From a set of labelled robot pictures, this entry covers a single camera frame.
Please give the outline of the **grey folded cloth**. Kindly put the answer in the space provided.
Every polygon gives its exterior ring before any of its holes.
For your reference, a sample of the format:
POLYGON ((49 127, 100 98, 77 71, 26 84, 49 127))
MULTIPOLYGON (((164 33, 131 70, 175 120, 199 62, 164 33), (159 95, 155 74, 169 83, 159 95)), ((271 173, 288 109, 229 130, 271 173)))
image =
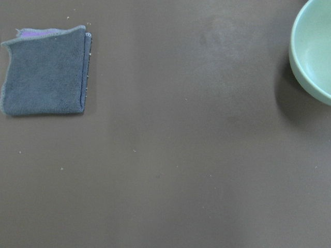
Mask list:
POLYGON ((9 116, 83 113, 91 44, 84 25, 18 30, 16 38, 1 43, 9 54, 1 111, 9 116))

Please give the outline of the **mint green bowl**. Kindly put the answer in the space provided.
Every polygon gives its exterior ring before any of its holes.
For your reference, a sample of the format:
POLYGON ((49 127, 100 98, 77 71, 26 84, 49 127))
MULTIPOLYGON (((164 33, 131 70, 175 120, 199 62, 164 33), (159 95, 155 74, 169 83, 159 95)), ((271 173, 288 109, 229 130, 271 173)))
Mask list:
POLYGON ((308 1, 291 30, 289 61, 300 86, 330 105, 330 1, 308 1))

